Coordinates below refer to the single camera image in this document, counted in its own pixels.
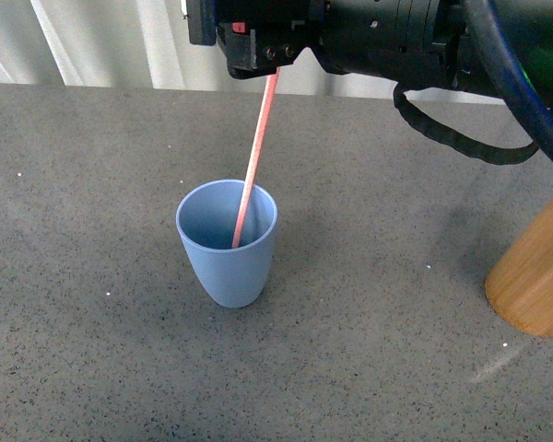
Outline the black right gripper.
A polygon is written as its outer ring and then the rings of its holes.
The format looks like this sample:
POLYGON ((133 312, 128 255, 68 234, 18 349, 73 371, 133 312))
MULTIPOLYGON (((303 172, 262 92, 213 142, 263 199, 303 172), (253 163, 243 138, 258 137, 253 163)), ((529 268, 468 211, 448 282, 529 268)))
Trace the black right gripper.
POLYGON ((217 45, 233 78, 273 75, 317 44, 325 1, 188 0, 189 42, 217 45))

